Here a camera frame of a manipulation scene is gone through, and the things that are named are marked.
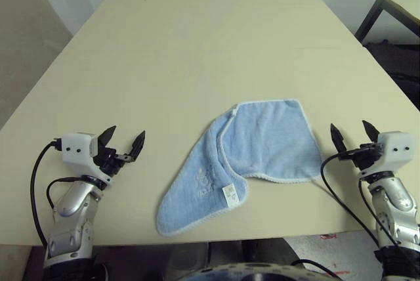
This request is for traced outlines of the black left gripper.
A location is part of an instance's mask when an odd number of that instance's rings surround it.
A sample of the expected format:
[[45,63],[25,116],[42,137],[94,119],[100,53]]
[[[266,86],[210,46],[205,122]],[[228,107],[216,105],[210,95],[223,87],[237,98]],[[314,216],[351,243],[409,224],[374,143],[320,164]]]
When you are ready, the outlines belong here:
[[141,153],[144,141],[146,138],[146,131],[142,131],[132,143],[131,151],[123,156],[124,160],[118,158],[117,151],[114,148],[108,148],[106,145],[111,140],[116,126],[111,126],[97,136],[98,154],[93,157],[94,164],[109,177],[114,177],[125,165],[125,162],[135,162]]

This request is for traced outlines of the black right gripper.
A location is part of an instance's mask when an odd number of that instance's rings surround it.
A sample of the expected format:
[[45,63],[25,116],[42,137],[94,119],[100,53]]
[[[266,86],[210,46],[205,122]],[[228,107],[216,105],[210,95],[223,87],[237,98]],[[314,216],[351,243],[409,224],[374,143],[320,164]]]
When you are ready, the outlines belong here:
[[337,150],[339,160],[351,160],[355,167],[363,171],[371,167],[383,155],[383,145],[378,144],[379,131],[370,122],[362,121],[365,132],[372,143],[361,144],[353,153],[348,153],[344,144],[344,137],[338,128],[331,123],[331,140]]

